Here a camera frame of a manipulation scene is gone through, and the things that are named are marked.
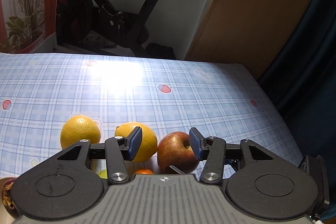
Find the green apple back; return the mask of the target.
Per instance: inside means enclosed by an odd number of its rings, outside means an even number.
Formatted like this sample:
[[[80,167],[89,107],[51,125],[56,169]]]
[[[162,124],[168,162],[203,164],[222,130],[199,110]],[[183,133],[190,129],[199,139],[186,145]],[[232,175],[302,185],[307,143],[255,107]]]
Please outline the green apple back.
[[[105,169],[101,170],[101,171],[98,173],[98,176],[99,176],[100,178],[107,179],[107,178],[108,178],[107,170],[105,170]]]

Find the yellow orange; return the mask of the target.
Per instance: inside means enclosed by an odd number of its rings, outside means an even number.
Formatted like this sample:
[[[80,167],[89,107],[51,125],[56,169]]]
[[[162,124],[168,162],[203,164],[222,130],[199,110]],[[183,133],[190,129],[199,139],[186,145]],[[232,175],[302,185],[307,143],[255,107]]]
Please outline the yellow orange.
[[[146,162],[157,152],[158,148],[157,136],[151,128],[139,122],[126,122],[116,127],[114,135],[127,137],[136,127],[142,129],[142,142],[133,161]]]
[[[80,141],[88,139],[91,144],[97,144],[101,139],[101,131],[95,121],[84,115],[71,117],[60,132],[60,145],[65,149]]]

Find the orange tangerine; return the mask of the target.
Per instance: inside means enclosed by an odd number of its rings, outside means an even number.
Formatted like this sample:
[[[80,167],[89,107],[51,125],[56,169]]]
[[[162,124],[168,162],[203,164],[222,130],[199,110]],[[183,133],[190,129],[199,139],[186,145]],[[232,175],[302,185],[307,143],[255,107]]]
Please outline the orange tangerine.
[[[150,169],[139,169],[134,172],[135,174],[154,174],[154,172]]]

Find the red apple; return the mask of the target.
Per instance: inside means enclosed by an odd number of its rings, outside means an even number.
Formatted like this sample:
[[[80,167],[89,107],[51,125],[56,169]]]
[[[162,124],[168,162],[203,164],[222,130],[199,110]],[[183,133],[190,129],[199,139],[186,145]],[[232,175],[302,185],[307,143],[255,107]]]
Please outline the red apple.
[[[171,165],[183,173],[194,171],[199,161],[190,146],[189,135],[175,131],[163,137],[157,149],[157,164],[164,173],[173,173]]]

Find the dark purple mangosteen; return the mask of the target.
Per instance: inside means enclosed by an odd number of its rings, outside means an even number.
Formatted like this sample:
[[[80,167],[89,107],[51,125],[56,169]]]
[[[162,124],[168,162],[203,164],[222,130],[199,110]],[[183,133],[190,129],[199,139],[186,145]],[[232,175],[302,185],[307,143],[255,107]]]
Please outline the dark purple mangosteen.
[[[17,211],[17,208],[15,207],[15,204],[13,202],[13,199],[11,197],[11,190],[13,188],[13,184],[17,178],[9,178],[5,181],[2,187],[2,202],[6,209],[6,211],[11,215],[14,219],[19,217],[19,213]]]

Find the blue plaid tablecloth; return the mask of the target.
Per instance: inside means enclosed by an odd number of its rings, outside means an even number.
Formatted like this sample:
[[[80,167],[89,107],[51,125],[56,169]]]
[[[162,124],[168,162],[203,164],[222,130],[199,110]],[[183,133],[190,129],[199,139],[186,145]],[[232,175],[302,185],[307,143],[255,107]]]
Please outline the blue plaid tablecloth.
[[[1,176],[19,176],[60,151],[72,116],[94,120],[102,139],[141,122],[158,139],[196,127],[228,143],[251,139],[294,165],[297,143],[239,64],[65,53],[1,54]]]

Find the cream ceramic plate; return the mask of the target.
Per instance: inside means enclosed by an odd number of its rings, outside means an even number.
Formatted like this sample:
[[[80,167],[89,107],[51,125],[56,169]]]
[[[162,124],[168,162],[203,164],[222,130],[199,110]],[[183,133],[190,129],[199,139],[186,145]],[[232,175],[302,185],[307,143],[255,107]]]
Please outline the cream ceramic plate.
[[[11,184],[16,180],[16,177],[3,177],[1,178],[1,223],[13,223],[15,219],[19,217],[19,214],[16,210],[14,209],[9,209],[4,205],[4,189],[7,185]]]

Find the wooden door panel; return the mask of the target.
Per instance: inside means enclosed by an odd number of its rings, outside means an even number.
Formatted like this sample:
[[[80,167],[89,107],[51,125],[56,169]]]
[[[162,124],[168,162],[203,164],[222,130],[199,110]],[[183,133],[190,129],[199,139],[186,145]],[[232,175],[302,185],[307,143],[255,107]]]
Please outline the wooden door panel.
[[[186,59],[267,69],[310,0],[211,0]]]

